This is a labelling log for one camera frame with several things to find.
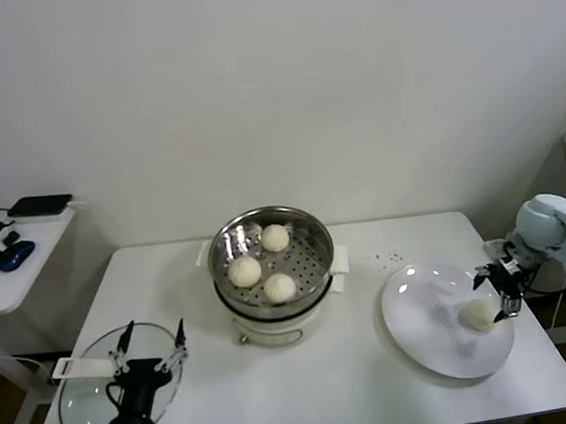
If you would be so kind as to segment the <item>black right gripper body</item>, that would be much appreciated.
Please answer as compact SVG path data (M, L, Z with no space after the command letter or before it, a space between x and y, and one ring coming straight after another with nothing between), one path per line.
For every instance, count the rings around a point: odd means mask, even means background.
M509 271L499 261L489 263L489 280L494 288L503 295L520 294L520 287L517 276Z

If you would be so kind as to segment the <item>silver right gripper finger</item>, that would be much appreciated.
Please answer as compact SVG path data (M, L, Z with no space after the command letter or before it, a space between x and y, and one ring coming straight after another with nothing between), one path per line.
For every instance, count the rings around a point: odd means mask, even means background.
M517 317L522 307L521 298L514 298L508 296L507 294L502 294L499 306L500 309L498 310L493 320L494 324L497 324L498 322L507 320L509 318Z
M485 264L483 266L478 266L475 271L475 276L473 278L473 290L480 287L481 284L485 282L486 279L490 279L494 272L493 264Z

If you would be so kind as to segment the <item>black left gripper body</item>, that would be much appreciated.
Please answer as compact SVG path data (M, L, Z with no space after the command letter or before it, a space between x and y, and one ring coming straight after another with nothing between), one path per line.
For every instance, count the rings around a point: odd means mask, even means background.
M116 417L108 424L155 424L151 413L156 393L173 379L172 372L155 370L161 361L161 358L129 360L130 370L106 384L107 398L117 409Z

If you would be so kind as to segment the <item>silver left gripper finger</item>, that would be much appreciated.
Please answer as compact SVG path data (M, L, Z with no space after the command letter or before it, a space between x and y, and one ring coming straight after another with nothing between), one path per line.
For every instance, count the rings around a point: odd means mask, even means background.
M177 333L175 335L174 350L165 357L159 364L155 366L155 370L161 373L173 372L177 368L182 367L188 357L188 348L186 341L186 331L184 330L184 320L179 320Z
M128 323L126 329L120 335L120 338L117 342L117 347L113 349L113 351L109 352L111 363L114 366L115 376L119 376L130 370L127 362L127 351L130 347L130 341L134 327L135 323L132 320Z

